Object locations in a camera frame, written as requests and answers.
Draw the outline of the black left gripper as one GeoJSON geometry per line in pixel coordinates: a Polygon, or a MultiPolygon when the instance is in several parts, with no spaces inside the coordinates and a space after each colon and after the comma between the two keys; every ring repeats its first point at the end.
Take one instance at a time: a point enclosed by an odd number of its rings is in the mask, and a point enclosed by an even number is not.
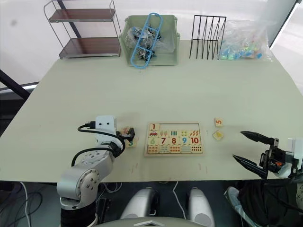
{"type": "Polygon", "coordinates": [[[133,141],[135,135],[134,128],[118,129],[116,135],[123,140],[133,141]]]}

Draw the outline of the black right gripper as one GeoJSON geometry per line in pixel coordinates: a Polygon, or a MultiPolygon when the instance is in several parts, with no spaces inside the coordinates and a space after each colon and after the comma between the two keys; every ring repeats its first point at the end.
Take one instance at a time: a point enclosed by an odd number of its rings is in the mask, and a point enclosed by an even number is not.
{"type": "Polygon", "coordinates": [[[254,142],[261,142],[270,146],[261,154],[260,167],[246,158],[233,155],[233,158],[245,169],[257,174],[261,179],[267,179],[268,171],[278,173],[285,166],[286,152],[278,148],[279,139],[269,138],[252,131],[240,131],[240,133],[254,142]]]}

